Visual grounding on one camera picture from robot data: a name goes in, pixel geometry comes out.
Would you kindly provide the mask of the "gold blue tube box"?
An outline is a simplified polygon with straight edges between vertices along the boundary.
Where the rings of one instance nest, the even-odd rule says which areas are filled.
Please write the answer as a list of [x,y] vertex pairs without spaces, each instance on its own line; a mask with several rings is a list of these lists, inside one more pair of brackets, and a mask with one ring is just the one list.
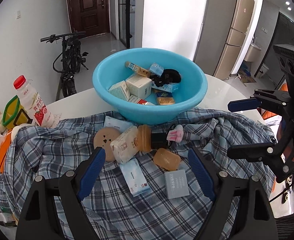
[[129,61],[125,62],[125,67],[133,70],[136,74],[143,76],[143,77],[150,77],[151,72],[145,68],[142,68],[134,63],[131,63]]

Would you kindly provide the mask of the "blue plaid shirt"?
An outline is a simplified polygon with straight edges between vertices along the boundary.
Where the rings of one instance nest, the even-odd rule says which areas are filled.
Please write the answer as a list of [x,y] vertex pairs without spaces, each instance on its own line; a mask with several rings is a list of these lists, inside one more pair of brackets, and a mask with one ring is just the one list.
[[[55,128],[21,128],[7,151],[5,170],[0,174],[0,206],[19,217],[36,176],[57,178],[73,170],[93,153],[93,138],[107,116],[121,119],[118,112],[61,120]],[[133,196],[116,162],[105,163],[94,187],[82,204],[92,227],[101,239],[193,239],[211,208],[188,163],[188,150],[196,147],[220,170],[237,178],[258,176],[270,193],[274,174],[263,163],[227,157],[231,145],[270,142],[274,136],[265,124],[241,114],[193,108],[167,123],[152,126],[166,132],[181,125],[183,141],[170,151],[181,156],[189,195],[169,199],[164,170],[152,160],[153,153],[136,155],[150,185],[149,191]]]

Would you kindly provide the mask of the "light blue small box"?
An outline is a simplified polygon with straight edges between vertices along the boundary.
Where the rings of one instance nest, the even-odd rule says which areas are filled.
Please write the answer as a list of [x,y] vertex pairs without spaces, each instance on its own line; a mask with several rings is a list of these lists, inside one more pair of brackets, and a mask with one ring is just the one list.
[[157,89],[160,91],[173,93],[180,88],[180,84],[179,83],[169,83],[169,84],[165,84],[162,86],[156,86],[156,84],[152,81],[151,87],[153,89]]

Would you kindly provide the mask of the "pink bunny toy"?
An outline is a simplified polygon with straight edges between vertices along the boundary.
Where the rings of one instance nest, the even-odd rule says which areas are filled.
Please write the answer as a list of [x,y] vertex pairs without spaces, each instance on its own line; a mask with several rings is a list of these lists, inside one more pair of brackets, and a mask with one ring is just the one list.
[[167,134],[167,141],[173,141],[180,143],[183,140],[184,130],[182,125],[177,125],[174,129],[171,129]]

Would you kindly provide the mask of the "black scrunchie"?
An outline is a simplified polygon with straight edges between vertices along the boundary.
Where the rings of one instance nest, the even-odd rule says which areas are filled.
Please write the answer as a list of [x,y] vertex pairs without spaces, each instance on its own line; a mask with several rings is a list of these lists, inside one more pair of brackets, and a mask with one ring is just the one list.
[[164,85],[169,85],[171,83],[180,83],[182,78],[177,70],[165,69],[161,76],[154,74],[150,76],[150,79],[157,87],[163,87]]

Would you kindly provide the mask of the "beige refrigerator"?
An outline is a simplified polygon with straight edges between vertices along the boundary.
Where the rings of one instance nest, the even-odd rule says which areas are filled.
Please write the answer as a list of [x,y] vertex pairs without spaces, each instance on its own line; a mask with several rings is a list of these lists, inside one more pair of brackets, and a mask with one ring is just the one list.
[[255,0],[207,0],[194,62],[208,75],[231,74],[253,15]]

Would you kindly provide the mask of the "blue plastic basin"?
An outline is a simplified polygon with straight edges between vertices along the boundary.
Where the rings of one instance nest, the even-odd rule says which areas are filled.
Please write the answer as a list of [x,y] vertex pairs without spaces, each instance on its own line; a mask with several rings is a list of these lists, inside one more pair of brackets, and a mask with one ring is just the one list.
[[[161,91],[151,78],[134,72],[133,64],[176,70],[181,81],[169,91]],[[208,82],[201,68],[186,57],[162,49],[134,48],[102,60],[94,70],[93,86],[102,100],[128,120],[155,125],[197,106],[204,99]]]

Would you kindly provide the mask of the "amber soap bar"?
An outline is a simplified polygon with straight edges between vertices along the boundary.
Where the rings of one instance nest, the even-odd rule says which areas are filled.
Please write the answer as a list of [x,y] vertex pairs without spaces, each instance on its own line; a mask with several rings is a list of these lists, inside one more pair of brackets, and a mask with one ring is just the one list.
[[155,153],[153,161],[167,171],[175,171],[180,165],[181,158],[178,154],[172,153],[165,148],[160,148]]

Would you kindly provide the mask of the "round beige sponge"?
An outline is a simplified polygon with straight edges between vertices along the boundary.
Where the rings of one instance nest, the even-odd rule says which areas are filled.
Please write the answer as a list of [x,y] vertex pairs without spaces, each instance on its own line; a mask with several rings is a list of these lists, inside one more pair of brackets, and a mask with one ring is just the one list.
[[94,148],[101,147],[104,149],[106,154],[106,161],[115,161],[113,151],[110,147],[110,143],[114,141],[121,133],[112,127],[104,127],[100,129],[93,140]]

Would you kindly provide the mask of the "strawberry milk bottle red cap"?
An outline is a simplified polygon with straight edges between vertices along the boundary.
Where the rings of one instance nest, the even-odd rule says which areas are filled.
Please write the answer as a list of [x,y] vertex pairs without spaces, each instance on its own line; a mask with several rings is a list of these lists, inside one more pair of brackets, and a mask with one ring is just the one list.
[[50,128],[54,123],[54,115],[50,112],[40,94],[31,86],[25,76],[21,75],[16,78],[13,86],[28,116],[38,126]]

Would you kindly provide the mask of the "red white box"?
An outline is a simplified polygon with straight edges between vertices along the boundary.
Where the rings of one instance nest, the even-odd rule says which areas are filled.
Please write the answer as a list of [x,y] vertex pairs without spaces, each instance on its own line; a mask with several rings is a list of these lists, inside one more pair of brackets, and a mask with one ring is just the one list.
[[140,104],[140,105],[150,105],[150,106],[154,106],[153,103],[148,102],[148,101],[146,101],[146,100],[144,100],[144,99],[141,99],[141,98],[139,98],[139,97],[137,97],[137,96],[134,96],[134,95],[131,95],[131,96],[129,97],[128,101],[131,102],[131,103],[136,103],[136,104]]

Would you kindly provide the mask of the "green yellow package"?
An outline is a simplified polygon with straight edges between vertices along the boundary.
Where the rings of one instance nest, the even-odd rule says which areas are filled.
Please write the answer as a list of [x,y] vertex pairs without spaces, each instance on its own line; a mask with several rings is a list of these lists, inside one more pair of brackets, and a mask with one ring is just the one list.
[[3,126],[13,129],[21,124],[32,124],[32,119],[20,103],[20,99],[15,95],[5,106],[3,113]]

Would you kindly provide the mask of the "blue packet under shirt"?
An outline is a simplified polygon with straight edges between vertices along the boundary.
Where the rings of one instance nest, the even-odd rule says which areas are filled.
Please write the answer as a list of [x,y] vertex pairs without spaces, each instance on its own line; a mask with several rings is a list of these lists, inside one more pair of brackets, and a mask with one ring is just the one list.
[[119,120],[116,118],[112,118],[110,116],[105,117],[104,124],[103,124],[103,127],[115,128],[120,133],[125,132],[131,126],[133,126],[131,122]]

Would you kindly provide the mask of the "black bicycle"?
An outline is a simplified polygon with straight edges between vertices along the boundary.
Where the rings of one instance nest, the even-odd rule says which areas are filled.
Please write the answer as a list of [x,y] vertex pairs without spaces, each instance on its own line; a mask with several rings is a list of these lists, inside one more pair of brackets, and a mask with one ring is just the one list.
[[64,98],[76,94],[74,76],[80,72],[81,66],[88,70],[85,66],[88,52],[81,52],[80,37],[82,36],[86,36],[85,31],[76,31],[61,35],[52,34],[40,39],[40,42],[46,43],[62,40],[62,52],[52,63],[53,70],[60,74],[56,101],[60,99],[61,93]]

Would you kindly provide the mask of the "dark brown door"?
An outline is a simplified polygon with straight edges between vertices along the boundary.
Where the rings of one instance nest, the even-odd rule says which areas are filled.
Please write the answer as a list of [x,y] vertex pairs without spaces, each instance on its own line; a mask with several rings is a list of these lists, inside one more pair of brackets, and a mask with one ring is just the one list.
[[67,0],[72,32],[84,31],[86,36],[110,32],[108,0]]

